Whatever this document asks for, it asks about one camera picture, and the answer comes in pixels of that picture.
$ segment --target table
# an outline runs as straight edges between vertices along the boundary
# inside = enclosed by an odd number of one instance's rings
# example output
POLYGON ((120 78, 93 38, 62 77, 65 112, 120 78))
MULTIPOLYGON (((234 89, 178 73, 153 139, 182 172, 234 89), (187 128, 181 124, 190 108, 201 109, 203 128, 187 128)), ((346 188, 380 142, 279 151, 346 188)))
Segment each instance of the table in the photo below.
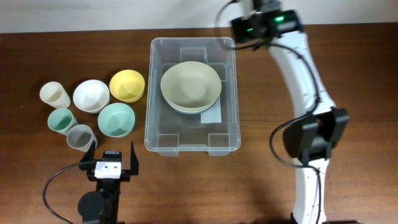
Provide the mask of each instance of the table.
MULTIPOLYGON (((398 24, 307 26, 314 61, 329 94, 351 121, 333 150, 325 182, 329 220, 395 223, 398 219, 398 24)), ((40 87, 60 82, 72 96, 87 79, 109 83, 134 69, 147 79, 150 42, 156 37, 211 37, 212 29, 121 30, 0 35, 0 223, 61 223, 44 207, 42 189, 59 169, 83 153, 49 130, 54 110, 40 101, 40 87)), ((121 186, 119 220, 126 223, 251 223, 289 218, 295 200, 291 168, 272 156, 271 131, 293 117, 280 71, 265 50, 237 53, 242 145, 226 157, 184 152, 160 157, 144 147, 146 91, 136 103, 134 131, 109 138, 97 114, 74 105, 80 124, 98 137, 96 157, 122 151, 129 165, 135 142, 139 176, 121 186)), ((278 152, 287 158, 282 138, 278 152)), ((95 189, 78 169, 50 184, 55 211, 80 223, 77 202, 95 189)))

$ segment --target gray plastic bin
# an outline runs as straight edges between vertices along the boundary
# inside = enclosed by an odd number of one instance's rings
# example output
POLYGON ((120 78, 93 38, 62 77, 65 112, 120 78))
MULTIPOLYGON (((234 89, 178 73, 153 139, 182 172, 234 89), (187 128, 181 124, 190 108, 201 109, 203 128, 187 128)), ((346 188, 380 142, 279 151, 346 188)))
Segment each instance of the gray plastic bin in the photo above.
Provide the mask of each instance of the gray plastic bin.
MULTIPOLYGON (((230 46, 230 38, 221 38, 230 46)), ((156 38, 150 45, 150 70, 145 126, 145 147, 161 156, 181 151, 206 151, 225 156, 241 145, 235 52, 225 50, 216 38, 156 38), (186 61, 203 62, 221 78, 221 122, 202 123, 201 115, 181 114, 162 96, 160 80, 172 66, 186 61)))

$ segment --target white wall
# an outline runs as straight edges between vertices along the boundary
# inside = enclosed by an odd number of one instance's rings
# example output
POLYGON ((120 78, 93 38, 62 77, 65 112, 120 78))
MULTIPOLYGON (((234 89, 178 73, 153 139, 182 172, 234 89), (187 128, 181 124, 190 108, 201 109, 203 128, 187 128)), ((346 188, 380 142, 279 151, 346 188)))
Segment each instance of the white wall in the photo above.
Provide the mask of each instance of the white wall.
MULTIPOLYGON (((213 27, 228 0, 0 0, 0 32, 213 27)), ((282 0, 305 24, 398 22, 398 0, 282 0)), ((241 15, 237 6, 222 26, 241 15)))

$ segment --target teal bowl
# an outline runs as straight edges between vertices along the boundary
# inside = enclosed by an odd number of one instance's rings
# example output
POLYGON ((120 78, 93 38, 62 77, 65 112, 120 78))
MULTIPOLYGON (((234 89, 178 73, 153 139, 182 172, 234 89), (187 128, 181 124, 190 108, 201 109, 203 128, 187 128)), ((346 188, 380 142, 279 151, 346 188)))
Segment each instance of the teal bowl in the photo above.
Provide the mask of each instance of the teal bowl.
POLYGON ((98 126, 109 137, 122 138, 130 134, 136 122, 136 115, 130 106, 113 103, 106 106, 98 116, 98 126))

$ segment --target green cup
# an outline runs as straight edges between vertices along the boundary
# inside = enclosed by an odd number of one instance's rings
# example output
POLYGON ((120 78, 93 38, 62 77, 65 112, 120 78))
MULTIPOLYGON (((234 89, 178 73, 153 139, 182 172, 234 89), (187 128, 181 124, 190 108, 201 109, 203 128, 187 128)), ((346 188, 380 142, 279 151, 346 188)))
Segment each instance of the green cup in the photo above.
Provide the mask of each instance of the green cup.
POLYGON ((60 108, 50 114, 47 124, 51 130, 67 135, 79 123, 70 110, 60 108))
POLYGON ((113 103, 105 107, 98 116, 99 130, 107 136, 121 138, 132 131, 136 115, 130 106, 113 103))

